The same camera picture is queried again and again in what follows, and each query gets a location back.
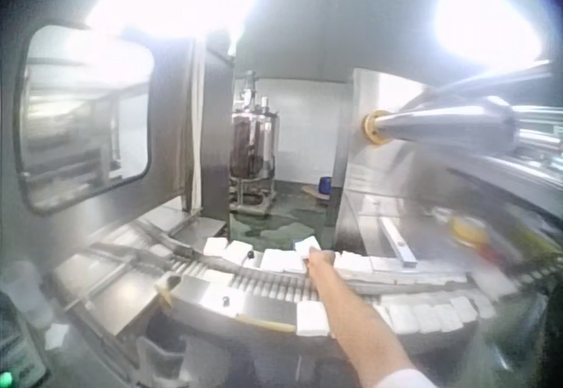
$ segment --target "window frame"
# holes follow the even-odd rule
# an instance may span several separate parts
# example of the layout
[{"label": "window frame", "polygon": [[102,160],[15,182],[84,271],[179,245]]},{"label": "window frame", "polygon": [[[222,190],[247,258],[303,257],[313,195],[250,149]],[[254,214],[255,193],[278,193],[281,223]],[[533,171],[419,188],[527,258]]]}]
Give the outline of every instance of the window frame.
[{"label": "window frame", "polygon": [[21,150],[21,134],[20,134],[20,129],[21,129],[21,120],[20,120],[20,112],[21,112],[21,100],[22,100],[22,91],[24,90],[24,84],[25,84],[25,72],[26,72],[26,64],[27,64],[27,56],[29,54],[29,48],[31,46],[32,40],[33,40],[33,36],[35,36],[35,34],[45,28],[45,27],[49,27],[49,26],[58,26],[58,27],[64,27],[70,30],[78,30],[78,31],[90,31],[90,32],[96,32],[96,30],[92,29],[89,26],[86,25],[81,25],[75,22],[68,22],[68,21],[63,21],[63,20],[49,20],[49,21],[42,21],[40,22],[38,25],[33,26],[29,33],[25,36],[24,38],[24,48],[22,49],[22,52],[20,54],[20,58],[19,58],[19,66],[18,66],[18,74],[16,77],[16,83],[15,83],[15,90],[14,90],[14,100],[13,100],[13,123],[12,123],[12,134],[13,134],[13,149],[14,149],[14,160],[15,160],[15,169],[16,169],[16,174],[17,174],[17,179],[18,179],[18,186],[19,186],[19,191],[22,195],[23,201],[26,204],[26,206],[35,214],[38,216],[51,216],[53,214],[59,213],[65,209],[68,209],[72,206],[77,205],[78,203],[82,202],[82,201],[86,201],[88,199],[91,199],[93,197],[99,196],[101,194],[110,192],[114,189],[117,189],[119,187],[125,186],[127,184],[133,183],[135,181],[138,181],[142,178],[144,178],[147,173],[150,170],[150,167],[152,165],[152,137],[151,137],[151,119],[150,119],[150,110],[151,110],[151,105],[152,105],[152,97],[154,96],[154,84],[155,84],[155,70],[157,69],[157,57],[155,56],[154,52],[152,51],[152,49],[150,49],[149,46],[147,46],[146,44],[141,43],[139,40],[133,40],[130,39],[128,37],[123,37],[122,35],[118,35],[115,36],[116,39],[120,39],[120,40],[124,40],[126,42],[129,43],[134,43],[136,45],[139,45],[145,49],[147,49],[150,54],[152,55],[152,60],[153,60],[153,68],[152,71],[150,73],[150,78],[149,78],[149,82],[148,82],[148,93],[147,93],[147,164],[144,168],[144,170],[132,177],[123,179],[122,181],[116,182],[114,184],[112,184],[111,186],[108,187],[102,187],[100,189],[97,190],[92,190],[91,192],[85,194],[85,195],[81,195],[78,196],[76,199],[72,199],[70,201],[64,201],[62,203],[57,204],[56,206],[52,207],[52,208],[41,208],[38,207],[35,203],[32,202],[32,199],[30,197],[30,191],[28,189],[28,185],[27,182],[24,178],[23,173],[26,172],[26,169],[24,167],[24,161],[22,158],[22,150]]}]

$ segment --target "human arm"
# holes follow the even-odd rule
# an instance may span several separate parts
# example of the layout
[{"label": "human arm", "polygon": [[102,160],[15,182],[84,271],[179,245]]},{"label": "human arm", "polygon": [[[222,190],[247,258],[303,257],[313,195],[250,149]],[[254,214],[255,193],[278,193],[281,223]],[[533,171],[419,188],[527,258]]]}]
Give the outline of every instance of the human arm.
[{"label": "human arm", "polygon": [[340,278],[332,255],[311,249],[309,273],[325,305],[331,331],[362,386],[372,388],[397,370],[414,369],[395,333]]}]

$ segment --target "blue container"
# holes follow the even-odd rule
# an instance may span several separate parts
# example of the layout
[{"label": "blue container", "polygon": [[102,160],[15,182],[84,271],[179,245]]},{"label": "blue container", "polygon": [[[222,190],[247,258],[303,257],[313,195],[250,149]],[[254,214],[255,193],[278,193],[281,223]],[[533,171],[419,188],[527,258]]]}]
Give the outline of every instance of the blue container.
[{"label": "blue container", "polygon": [[332,177],[321,177],[318,181],[318,192],[321,194],[330,194],[333,189]]}]

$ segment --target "green indicator light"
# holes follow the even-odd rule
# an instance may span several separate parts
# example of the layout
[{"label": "green indicator light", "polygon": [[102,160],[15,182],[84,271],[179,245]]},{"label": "green indicator light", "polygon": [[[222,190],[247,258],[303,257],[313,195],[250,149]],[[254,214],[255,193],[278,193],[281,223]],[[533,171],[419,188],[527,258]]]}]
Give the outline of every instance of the green indicator light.
[{"label": "green indicator light", "polygon": [[0,375],[0,388],[10,388],[13,382],[14,378],[10,372],[4,372]]}]

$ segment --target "ceiling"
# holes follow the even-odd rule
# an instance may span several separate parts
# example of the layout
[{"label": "ceiling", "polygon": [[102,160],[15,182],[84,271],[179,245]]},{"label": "ceiling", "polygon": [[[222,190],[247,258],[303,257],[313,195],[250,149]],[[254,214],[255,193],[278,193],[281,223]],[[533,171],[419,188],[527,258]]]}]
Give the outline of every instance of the ceiling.
[{"label": "ceiling", "polygon": [[[355,67],[444,84],[482,71],[450,55],[434,35],[438,0],[258,0],[238,44],[238,75],[346,82]],[[545,0],[509,0],[559,46]],[[546,49],[546,56],[552,53]]]}]

